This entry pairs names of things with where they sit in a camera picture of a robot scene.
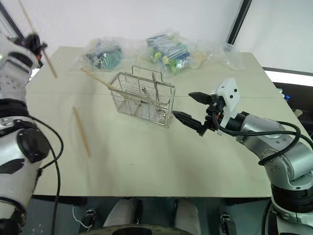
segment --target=black frame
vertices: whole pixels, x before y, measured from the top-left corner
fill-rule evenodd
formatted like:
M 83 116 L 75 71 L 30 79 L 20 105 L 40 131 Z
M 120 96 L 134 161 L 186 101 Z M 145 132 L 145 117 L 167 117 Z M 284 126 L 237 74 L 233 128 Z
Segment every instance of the black frame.
M 10 26 L 12 27 L 12 29 L 14 30 L 14 32 L 16 33 L 16 35 L 18 36 L 18 38 L 20 39 L 24 39 L 24 36 L 22 34 L 22 32 L 20 31 L 20 29 L 17 27 L 17 25 L 15 24 L 15 22 L 13 21 L 13 19 L 11 18 L 11 16 L 9 15 L 9 13 L 6 11 L 5 7 L 3 6 L 2 2 L 0 1 L 0 11 L 2 12 L 2 14 L 4 15 L 5 19 L 9 22 Z
M 238 36 L 238 33 L 240 31 L 240 28 L 245 20 L 246 14 L 250 8 L 252 0 L 243 0 L 243 3 L 241 4 L 240 11 L 238 13 L 238 16 L 236 18 L 235 24 L 233 25 L 233 28 L 231 30 L 231 33 L 229 35 L 227 43 L 234 44 L 236 41 L 236 38 Z

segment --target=white cable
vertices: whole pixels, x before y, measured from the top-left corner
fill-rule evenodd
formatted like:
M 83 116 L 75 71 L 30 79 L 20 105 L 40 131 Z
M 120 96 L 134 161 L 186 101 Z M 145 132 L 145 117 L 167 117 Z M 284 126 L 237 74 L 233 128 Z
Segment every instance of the white cable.
M 86 226 L 85 224 L 83 224 L 82 221 L 76 219 L 75 215 L 74 215 L 74 206 L 72 207 L 72 213 L 73 213 L 73 217 L 75 219 L 76 222 L 80 223 L 84 228 L 88 229 L 87 232 L 89 231 L 89 229 L 91 229 L 92 224 L 90 224 L 89 226 Z

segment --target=white wall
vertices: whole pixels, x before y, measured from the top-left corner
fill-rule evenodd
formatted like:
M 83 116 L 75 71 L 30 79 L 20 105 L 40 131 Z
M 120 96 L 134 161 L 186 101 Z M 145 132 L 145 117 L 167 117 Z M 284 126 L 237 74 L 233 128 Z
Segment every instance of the white wall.
M 22 0 L 50 47 L 84 47 L 92 38 L 142 39 L 166 28 L 186 38 L 227 40 L 242 0 Z M 1 0 L 22 33 L 30 31 L 18 0 Z
M 313 72 L 313 0 L 253 0 L 236 39 L 263 67 Z

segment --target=floor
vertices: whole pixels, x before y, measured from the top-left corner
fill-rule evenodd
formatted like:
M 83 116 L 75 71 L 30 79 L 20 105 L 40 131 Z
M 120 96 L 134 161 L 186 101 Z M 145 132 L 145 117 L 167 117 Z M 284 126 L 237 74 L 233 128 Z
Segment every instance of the floor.
M 175 198 L 144 197 L 142 223 L 168 226 L 171 218 Z M 81 219 L 86 214 L 86 209 L 96 208 L 98 221 L 96 227 L 101 227 L 105 218 L 119 198 L 114 197 L 89 197 L 84 207 L 75 207 L 75 216 Z M 260 226 L 263 210 L 267 200 L 226 206 L 221 198 L 192 198 L 199 210 L 201 231 L 203 235 L 219 235 L 219 214 L 227 212 L 236 223 L 239 235 L 260 235 Z M 49 235 L 51 234 L 51 218 L 53 202 L 31 200 L 27 208 L 27 224 L 23 227 L 21 235 Z M 72 217 L 72 206 L 59 204 L 56 235 L 76 235 L 79 223 Z

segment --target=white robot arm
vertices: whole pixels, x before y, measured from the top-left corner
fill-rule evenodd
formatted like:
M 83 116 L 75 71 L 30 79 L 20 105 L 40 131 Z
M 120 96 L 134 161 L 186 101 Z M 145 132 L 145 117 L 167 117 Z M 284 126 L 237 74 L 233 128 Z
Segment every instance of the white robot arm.
M 30 118 L 25 87 L 38 66 L 36 34 L 15 43 L 0 34 L 0 234 L 15 235 L 41 174 L 49 143 Z

